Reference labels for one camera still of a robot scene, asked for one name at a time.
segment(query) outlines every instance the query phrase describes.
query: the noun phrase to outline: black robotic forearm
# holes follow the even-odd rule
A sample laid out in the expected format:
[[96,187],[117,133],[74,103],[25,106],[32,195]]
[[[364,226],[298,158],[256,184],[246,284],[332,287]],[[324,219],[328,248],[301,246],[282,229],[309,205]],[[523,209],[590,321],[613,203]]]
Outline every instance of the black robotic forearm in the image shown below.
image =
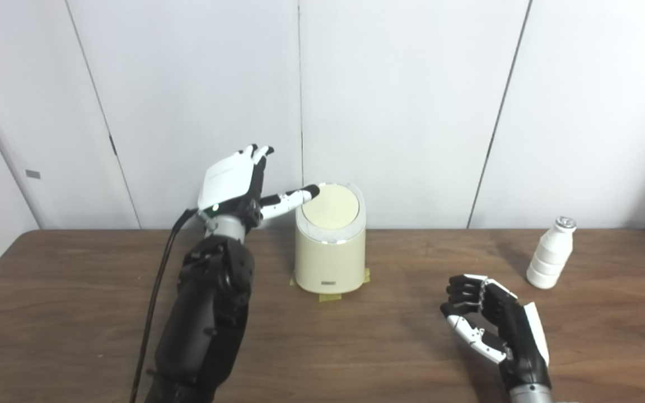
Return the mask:
[[146,403],[213,401],[243,340],[253,270],[253,255],[226,236],[211,235],[186,255]]

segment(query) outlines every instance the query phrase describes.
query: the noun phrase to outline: bottle cap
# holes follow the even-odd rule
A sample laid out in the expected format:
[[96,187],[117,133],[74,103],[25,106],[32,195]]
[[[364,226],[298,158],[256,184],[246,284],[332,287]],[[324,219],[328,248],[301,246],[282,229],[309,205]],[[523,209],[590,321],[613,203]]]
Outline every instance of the bottle cap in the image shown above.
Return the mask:
[[576,230],[576,221],[569,217],[556,217],[554,225],[562,232],[574,232]]

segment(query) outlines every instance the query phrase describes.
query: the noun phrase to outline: cream trash can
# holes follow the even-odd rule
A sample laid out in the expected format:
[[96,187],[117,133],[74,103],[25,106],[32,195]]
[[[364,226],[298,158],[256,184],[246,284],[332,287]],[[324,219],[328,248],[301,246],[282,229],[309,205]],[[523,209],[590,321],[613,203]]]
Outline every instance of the cream trash can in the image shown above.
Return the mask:
[[365,281],[365,201],[349,182],[318,186],[295,212],[295,281],[310,293],[349,293]]

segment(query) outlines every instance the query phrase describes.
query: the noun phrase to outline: white rim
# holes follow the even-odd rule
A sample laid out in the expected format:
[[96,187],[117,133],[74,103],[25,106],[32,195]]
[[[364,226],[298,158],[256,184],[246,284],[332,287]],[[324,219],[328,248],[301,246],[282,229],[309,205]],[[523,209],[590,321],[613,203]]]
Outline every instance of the white rim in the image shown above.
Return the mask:
[[297,207],[297,209],[295,209],[295,222],[300,232],[302,232],[307,237],[324,244],[343,244],[353,239],[355,235],[359,234],[365,229],[367,217],[367,210],[365,209],[365,199],[363,199],[363,194],[357,186],[351,184],[349,181],[338,180],[313,181],[312,184],[316,184],[317,186],[335,184],[349,189],[351,192],[353,192],[353,194],[355,194],[355,197],[358,199],[358,215],[352,222],[350,222],[350,224],[346,225],[345,227],[338,229],[325,229],[312,224],[312,222],[310,222],[302,212],[302,207]]

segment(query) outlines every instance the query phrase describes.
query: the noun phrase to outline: white robotic hand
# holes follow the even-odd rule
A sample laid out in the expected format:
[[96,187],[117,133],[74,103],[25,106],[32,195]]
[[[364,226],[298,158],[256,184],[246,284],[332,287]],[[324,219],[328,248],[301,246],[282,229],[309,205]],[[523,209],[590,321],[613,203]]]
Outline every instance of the white robotic hand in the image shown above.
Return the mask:
[[[476,352],[499,364],[512,400],[522,391],[546,401],[549,352],[535,304],[520,306],[514,293],[481,275],[452,277],[446,291],[448,301],[440,309],[447,322]],[[468,313],[481,313],[499,336],[464,318]]]
[[317,186],[310,185],[261,199],[263,172],[273,151],[252,144],[208,168],[198,199],[200,213],[210,218],[235,216],[250,230],[263,219],[289,212],[320,194]]

